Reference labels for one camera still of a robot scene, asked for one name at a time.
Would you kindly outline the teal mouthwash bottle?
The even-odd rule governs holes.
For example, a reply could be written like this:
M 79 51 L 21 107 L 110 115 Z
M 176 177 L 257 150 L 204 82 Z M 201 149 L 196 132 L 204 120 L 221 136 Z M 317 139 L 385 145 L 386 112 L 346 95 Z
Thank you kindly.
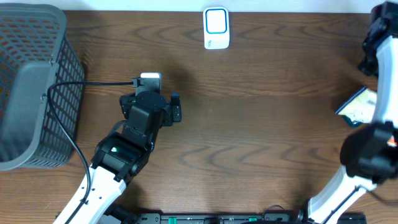
M 347 116 L 342 116 L 342 118 L 347 123 L 347 125 L 351 128 L 358 128 L 363 124 L 362 122 L 359 122 L 359 121 L 353 121 Z

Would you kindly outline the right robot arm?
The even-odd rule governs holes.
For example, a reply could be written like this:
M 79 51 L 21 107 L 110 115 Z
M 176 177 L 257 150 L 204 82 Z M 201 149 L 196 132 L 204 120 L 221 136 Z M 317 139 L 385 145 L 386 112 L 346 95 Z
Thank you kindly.
M 304 223 L 337 223 L 365 193 L 397 178 L 397 3 L 385 1 L 372 8 L 363 51 L 359 70 L 378 79 L 372 120 L 345 139 L 341 165 L 308 201 Z

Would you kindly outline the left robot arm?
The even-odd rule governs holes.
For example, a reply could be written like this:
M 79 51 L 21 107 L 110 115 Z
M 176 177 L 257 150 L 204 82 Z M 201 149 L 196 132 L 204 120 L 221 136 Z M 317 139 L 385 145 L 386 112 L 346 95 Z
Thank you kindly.
M 180 96 L 167 101 L 157 90 L 137 90 L 119 99 L 124 120 L 101 140 L 81 184 L 56 223 L 98 223 L 144 168 L 159 129 L 182 119 Z

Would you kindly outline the small orange snack packet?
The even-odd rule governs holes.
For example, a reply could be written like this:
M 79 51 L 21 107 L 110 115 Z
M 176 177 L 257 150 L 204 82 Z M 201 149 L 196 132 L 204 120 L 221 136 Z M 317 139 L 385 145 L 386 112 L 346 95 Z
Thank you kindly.
M 397 141 L 395 140 L 394 136 L 388 140 L 387 145 L 390 147 L 397 147 Z

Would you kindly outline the yellow snack chip bag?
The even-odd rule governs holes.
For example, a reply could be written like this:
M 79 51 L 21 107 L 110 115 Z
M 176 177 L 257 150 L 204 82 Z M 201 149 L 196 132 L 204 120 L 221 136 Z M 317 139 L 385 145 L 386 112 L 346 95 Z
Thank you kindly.
M 336 111 L 339 116 L 347 116 L 363 124 L 371 122 L 376 107 L 377 93 L 363 86 L 351 95 Z

